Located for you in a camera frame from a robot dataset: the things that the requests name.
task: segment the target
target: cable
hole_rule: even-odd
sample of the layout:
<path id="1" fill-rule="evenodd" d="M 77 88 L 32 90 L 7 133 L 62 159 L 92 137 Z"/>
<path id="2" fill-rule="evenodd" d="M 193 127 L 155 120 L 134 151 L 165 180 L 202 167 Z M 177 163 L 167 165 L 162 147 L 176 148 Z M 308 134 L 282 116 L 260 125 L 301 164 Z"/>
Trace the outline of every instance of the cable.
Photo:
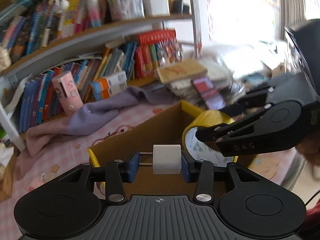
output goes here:
<path id="1" fill-rule="evenodd" d="M 318 190 L 316 193 L 314 193 L 313 194 L 313 196 L 306 202 L 306 206 L 311 202 L 311 200 L 313 200 L 315 197 L 316 197 L 316 195 L 318 195 L 320 193 L 320 190 Z"/>

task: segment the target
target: pink box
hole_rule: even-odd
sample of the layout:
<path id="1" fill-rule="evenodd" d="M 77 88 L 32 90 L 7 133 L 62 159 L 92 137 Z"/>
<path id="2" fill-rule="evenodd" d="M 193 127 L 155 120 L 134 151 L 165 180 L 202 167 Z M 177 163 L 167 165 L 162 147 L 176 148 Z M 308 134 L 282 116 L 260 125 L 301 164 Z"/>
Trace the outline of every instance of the pink box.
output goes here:
<path id="1" fill-rule="evenodd" d="M 83 106 L 70 71 L 65 71 L 55 76 L 52 79 L 52 84 L 67 116 L 71 116 Z"/>

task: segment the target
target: yellow tape roll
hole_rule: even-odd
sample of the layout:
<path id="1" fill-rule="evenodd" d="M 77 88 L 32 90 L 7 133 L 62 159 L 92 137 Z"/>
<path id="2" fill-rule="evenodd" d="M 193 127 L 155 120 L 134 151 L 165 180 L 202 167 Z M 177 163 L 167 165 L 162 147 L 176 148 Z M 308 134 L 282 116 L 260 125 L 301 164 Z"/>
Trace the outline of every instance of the yellow tape roll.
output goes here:
<path id="1" fill-rule="evenodd" d="M 238 157 L 224 157 L 205 143 L 196 138 L 198 127 L 210 127 L 219 123 L 231 124 L 234 120 L 228 115 L 215 110 L 207 110 L 199 116 L 183 131 L 182 143 L 184 149 L 194 159 L 204 159 L 212 162 L 215 166 L 225 167 L 228 162 L 236 162 Z"/>

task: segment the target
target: white pen holder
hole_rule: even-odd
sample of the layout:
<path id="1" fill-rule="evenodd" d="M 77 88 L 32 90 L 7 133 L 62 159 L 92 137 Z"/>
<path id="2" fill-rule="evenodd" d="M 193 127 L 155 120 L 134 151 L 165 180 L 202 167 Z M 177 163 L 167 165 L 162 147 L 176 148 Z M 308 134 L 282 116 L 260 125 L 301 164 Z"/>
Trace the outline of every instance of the white pen holder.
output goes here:
<path id="1" fill-rule="evenodd" d="M 169 0 L 143 0 L 143 7 L 148 16 L 170 15 Z"/>

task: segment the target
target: wooden shelf board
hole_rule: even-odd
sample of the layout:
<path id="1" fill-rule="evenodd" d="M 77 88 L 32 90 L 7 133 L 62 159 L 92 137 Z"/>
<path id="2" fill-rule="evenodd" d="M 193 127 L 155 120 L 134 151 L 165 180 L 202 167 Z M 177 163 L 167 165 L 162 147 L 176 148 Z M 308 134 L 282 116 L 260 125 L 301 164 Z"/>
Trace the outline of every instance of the wooden shelf board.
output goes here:
<path id="1" fill-rule="evenodd" d="M 142 78 L 142 79 L 129 80 L 128 86 L 143 87 L 143 86 L 151 84 L 155 81 L 156 81 L 156 78 L 154 75 L 152 75 L 152 76 Z M 95 99 L 91 98 L 91 99 L 87 100 L 85 103 L 92 103 L 92 102 L 95 102 Z M 56 119 L 59 119 L 59 118 L 65 117 L 65 116 L 66 116 L 66 114 L 63 112 L 61 114 L 57 114 L 57 115 L 52 116 L 51 118 L 43 121 L 42 123 L 50 122 L 50 121 L 53 121 L 53 120 L 56 120 Z M 27 132 L 23 132 L 20 134 L 22 140 L 24 140 L 24 141 L 26 140 L 26 133 Z"/>
<path id="2" fill-rule="evenodd" d="M 52 42 L 51 44 L 49 44 L 47 47 L 43 47 L 38 49 L 37 51 L 24 56 L 23 58 L 21 58 L 20 60 L 18 60 L 16 63 L 12 64 L 11 66 L 9 66 L 8 68 L 4 69 L 3 71 L 0 72 L 0 77 L 5 76 L 7 74 L 9 74 L 10 72 L 12 72 L 13 70 L 17 70 L 19 68 L 19 66 L 21 66 L 22 64 L 27 63 L 28 61 L 30 61 L 30 64 L 34 63 L 34 57 L 36 56 L 41 56 L 41 54 L 43 56 L 47 55 L 50 49 L 53 49 L 55 47 L 60 47 L 60 50 L 63 50 L 63 44 L 69 42 L 69 41 L 73 41 L 75 39 L 85 39 L 85 38 L 90 38 L 91 34 L 99 32 L 99 31 L 103 31 L 103 30 L 108 30 L 110 33 L 112 33 L 113 31 L 115 31 L 118 27 L 124 27 L 125 25 L 128 25 L 128 27 L 130 26 L 130 24 L 151 24 L 154 22 L 160 22 L 160 21 L 171 21 L 171 20 L 184 20 L 184 19 L 192 19 L 192 15 L 181 15 L 181 14 L 173 14 L 173 15 L 169 15 L 169 16 L 157 16 L 157 17 L 145 17 L 145 18 L 136 18 L 136 19 L 130 19 L 130 20 L 125 20 L 125 21 L 119 21 L 119 22 L 113 22 L 110 24 L 105 24 L 101 27 L 97 27 L 97 28 L 92 28 L 92 29 L 88 29 L 85 30 L 81 33 L 77 33 L 73 36 L 64 38 L 64 39 L 60 39 L 57 40 L 55 42 Z"/>

